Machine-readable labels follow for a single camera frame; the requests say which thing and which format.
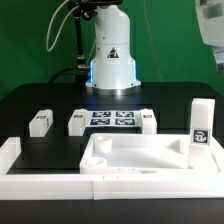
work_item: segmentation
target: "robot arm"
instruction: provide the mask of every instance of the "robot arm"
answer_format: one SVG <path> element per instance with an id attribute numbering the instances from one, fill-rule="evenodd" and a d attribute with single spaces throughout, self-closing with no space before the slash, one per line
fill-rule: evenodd
<path id="1" fill-rule="evenodd" d="M 202 39 L 213 47 L 217 70 L 224 75 L 224 0 L 196 0 Z"/>

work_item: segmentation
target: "white block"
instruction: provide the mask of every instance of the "white block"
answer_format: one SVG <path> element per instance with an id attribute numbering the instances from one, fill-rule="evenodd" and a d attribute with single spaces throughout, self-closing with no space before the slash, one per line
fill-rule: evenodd
<path id="1" fill-rule="evenodd" d="M 69 136 L 82 136 L 85 131 L 87 118 L 87 110 L 75 110 L 68 122 Z"/>
<path id="2" fill-rule="evenodd" d="M 212 139 L 215 100 L 195 98 L 191 108 L 189 168 L 218 171 L 212 157 Z"/>
<path id="3" fill-rule="evenodd" d="M 143 109 L 140 113 L 142 134 L 157 134 L 157 122 L 153 110 Z"/>
<path id="4" fill-rule="evenodd" d="M 52 110 L 40 110 L 29 123 L 30 137 L 44 137 L 52 123 Z"/>
<path id="5" fill-rule="evenodd" d="M 0 175 L 9 171 L 20 153 L 20 138 L 8 138 L 0 148 Z"/>
<path id="6" fill-rule="evenodd" d="M 215 100 L 195 98 L 191 108 L 192 144 L 209 145 L 213 130 Z"/>

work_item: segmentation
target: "white box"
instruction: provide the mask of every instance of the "white box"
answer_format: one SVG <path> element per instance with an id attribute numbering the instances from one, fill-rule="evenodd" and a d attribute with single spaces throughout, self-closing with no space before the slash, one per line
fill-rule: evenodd
<path id="1" fill-rule="evenodd" d="M 40 110 L 29 123 L 30 137 L 44 137 L 52 123 L 52 110 Z"/>

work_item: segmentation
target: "white plastic part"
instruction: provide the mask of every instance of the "white plastic part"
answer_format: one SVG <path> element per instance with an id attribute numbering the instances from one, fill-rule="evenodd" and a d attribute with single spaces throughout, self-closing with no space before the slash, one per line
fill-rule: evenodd
<path id="1" fill-rule="evenodd" d="M 224 0 L 196 0 L 195 5 L 204 43 L 224 47 Z"/>
<path id="2" fill-rule="evenodd" d="M 157 122 L 153 110 L 140 110 L 142 134 L 157 134 Z"/>
<path id="3" fill-rule="evenodd" d="M 81 109 L 75 110 L 68 122 L 69 136 L 82 136 L 86 128 L 88 111 Z"/>
<path id="4" fill-rule="evenodd" d="M 91 63 L 91 79 L 86 86 L 102 91 L 139 86 L 135 60 L 130 56 L 128 16 L 117 6 L 98 8 L 97 12 L 96 56 Z"/>
<path id="5" fill-rule="evenodd" d="M 168 146 L 178 152 L 180 144 L 177 144 L 178 141 L 172 142 L 171 139 L 179 137 L 164 136 L 165 141 L 159 143 L 161 147 Z M 153 138 L 147 141 L 154 145 Z M 213 137 L 211 146 L 215 149 L 212 156 L 219 160 L 216 162 L 221 172 L 204 172 L 197 169 L 151 169 L 147 172 L 141 169 L 132 174 L 112 175 L 4 175 L 5 171 L 0 175 L 0 200 L 223 198 L 223 148 Z M 20 139 L 9 138 L 1 149 L 16 152 L 12 153 L 15 159 L 21 150 Z M 92 160 L 92 165 L 103 164 L 101 158 L 94 158 L 96 160 Z"/>
<path id="6" fill-rule="evenodd" d="M 20 138 L 8 138 L 0 148 L 0 175 L 9 171 L 20 153 Z"/>
<path id="7" fill-rule="evenodd" d="M 95 150 L 96 139 L 111 139 L 109 148 Z M 93 134 L 80 162 L 80 173 L 151 173 L 164 169 L 188 169 L 188 156 L 182 154 L 189 145 L 189 135 Z M 107 167 L 89 166 L 93 157 L 107 160 Z"/>
<path id="8" fill-rule="evenodd" d="M 215 100 L 195 98 L 191 108 L 189 167 L 218 170 L 211 150 Z"/>
<path id="9" fill-rule="evenodd" d="M 152 110 L 141 111 L 87 111 L 75 110 L 69 120 L 69 136 L 82 136 L 86 127 L 141 127 L 145 134 L 156 134 L 157 123 Z"/>
<path id="10" fill-rule="evenodd" d="M 99 135 L 96 136 L 94 148 L 99 153 L 110 153 L 112 151 L 112 138 Z"/>
<path id="11" fill-rule="evenodd" d="M 52 124 L 52 110 L 40 110 L 29 123 L 30 137 L 44 137 Z"/>

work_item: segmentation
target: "white platform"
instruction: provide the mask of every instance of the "white platform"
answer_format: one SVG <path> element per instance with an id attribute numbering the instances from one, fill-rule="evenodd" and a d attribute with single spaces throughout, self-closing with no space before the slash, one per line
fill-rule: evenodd
<path id="1" fill-rule="evenodd" d="M 224 173 L 223 161 L 224 152 L 219 143 L 212 138 L 212 158 L 217 164 L 219 172 L 204 172 L 197 169 L 186 167 L 187 148 L 185 144 L 189 140 L 187 135 L 147 135 L 147 140 L 142 141 L 144 135 L 126 135 L 122 139 L 129 140 L 128 144 L 132 149 L 125 149 L 129 152 L 132 161 L 128 167 L 125 160 L 120 160 L 114 164 L 113 158 L 109 158 L 110 153 L 124 149 L 125 141 L 120 141 L 118 145 L 113 145 L 111 152 L 101 153 L 101 158 L 107 156 L 107 167 L 93 166 L 95 171 L 104 169 L 112 171 L 112 174 L 76 174 L 76 175 L 0 175 L 0 200 L 63 200 L 63 199 L 150 199 L 150 198 L 209 198 L 224 197 Z M 91 153 L 92 136 L 82 162 L 96 156 Z M 15 151 L 19 155 L 20 142 L 18 138 L 11 139 L 10 145 L 3 145 L 4 150 Z M 165 152 L 168 156 L 162 158 L 162 154 L 156 155 L 156 163 L 140 166 L 135 160 L 134 151 L 140 147 L 140 155 L 136 158 L 142 159 L 146 163 L 145 151 L 149 149 Z M 153 154 L 147 153 L 149 161 Z M 81 168 L 82 172 L 88 169 L 85 165 Z"/>

